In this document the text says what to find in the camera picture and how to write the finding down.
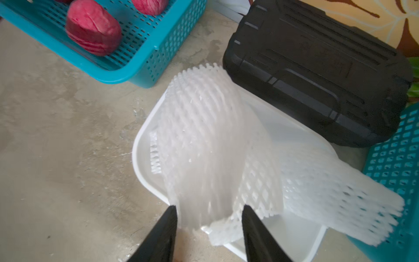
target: concrete floor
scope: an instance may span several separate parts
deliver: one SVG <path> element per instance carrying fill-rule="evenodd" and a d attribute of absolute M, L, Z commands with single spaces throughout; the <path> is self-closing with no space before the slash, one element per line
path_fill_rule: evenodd
<path fill-rule="evenodd" d="M 171 78 L 221 63 L 236 28 L 207 10 L 156 86 L 143 89 L 99 83 L 3 20 L 0 261 L 127 260 L 167 207 L 137 180 L 133 139 Z M 364 151 L 336 149 L 362 166 Z M 241 261 L 203 233 L 178 231 L 176 244 L 176 262 Z M 368 259 L 329 230 L 314 261 Z"/>

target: white foam net sleeve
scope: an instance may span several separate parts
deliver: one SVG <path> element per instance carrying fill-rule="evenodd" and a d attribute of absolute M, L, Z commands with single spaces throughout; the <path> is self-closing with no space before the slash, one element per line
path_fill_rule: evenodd
<path fill-rule="evenodd" d="M 305 144 L 277 144 L 284 206 L 369 245 L 384 241 L 404 200 L 326 151 Z"/>
<path fill-rule="evenodd" d="M 161 174 L 160 159 L 158 157 L 157 149 L 157 131 L 153 130 L 150 132 L 150 161 L 151 161 L 151 173 Z"/>
<path fill-rule="evenodd" d="M 158 121 L 161 173 L 178 225 L 197 229 L 233 213 L 249 130 L 236 85 L 217 65 L 170 82 Z"/>
<path fill-rule="evenodd" d="M 260 219 L 279 215 L 283 211 L 281 177 L 274 161 L 272 140 L 250 108 L 247 117 L 251 126 L 245 167 L 238 195 L 233 205 L 234 213 L 225 220 L 211 224 L 209 233 L 212 245 L 225 245 L 243 237 L 241 223 L 244 205 L 255 210 Z"/>

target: white plastic basin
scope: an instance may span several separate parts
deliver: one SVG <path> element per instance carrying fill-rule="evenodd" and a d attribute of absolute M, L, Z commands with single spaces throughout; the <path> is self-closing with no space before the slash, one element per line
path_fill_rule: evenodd
<path fill-rule="evenodd" d="M 274 142 L 296 140 L 335 153 L 330 143 L 319 134 L 245 89 L 240 88 L 240 91 L 244 101 L 255 111 Z M 149 133 L 157 126 L 160 106 L 164 98 L 165 93 L 150 112 L 135 138 L 132 164 L 140 182 L 163 202 L 169 204 L 163 179 L 160 175 L 152 174 L 150 166 Z M 294 262 L 312 261 L 327 229 L 326 226 L 287 212 L 281 216 L 264 219 L 263 223 Z M 243 239 L 227 244 L 225 247 L 246 260 Z"/>

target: peeled beet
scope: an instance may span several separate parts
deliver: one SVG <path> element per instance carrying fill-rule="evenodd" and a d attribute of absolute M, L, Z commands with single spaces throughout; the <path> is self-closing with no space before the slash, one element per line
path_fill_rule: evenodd
<path fill-rule="evenodd" d="M 160 15 L 166 8 L 169 0 L 132 0 L 135 8 L 145 15 Z"/>
<path fill-rule="evenodd" d="M 94 0 L 75 0 L 67 13 L 69 38 L 97 56 L 111 54 L 122 40 L 121 26 Z"/>

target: teal plastic basket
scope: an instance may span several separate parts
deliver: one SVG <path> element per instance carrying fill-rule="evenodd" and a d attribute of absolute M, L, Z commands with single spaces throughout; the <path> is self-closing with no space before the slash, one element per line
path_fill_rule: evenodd
<path fill-rule="evenodd" d="M 403 215 L 378 247 L 350 238 L 373 262 L 419 261 L 419 103 L 400 119 L 396 134 L 370 149 L 363 173 L 404 198 Z"/>
<path fill-rule="evenodd" d="M 131 0 L 96 0 L 122 28 L 122 43 L 98 57 L 65 33 L 69 5 L 54 0 L 0 0 L 0 16 L 80 68 L 108 84 L 154 85 L 205 10 L 207 0 L 169 0 L 158 16 L 138 12 Z"/>

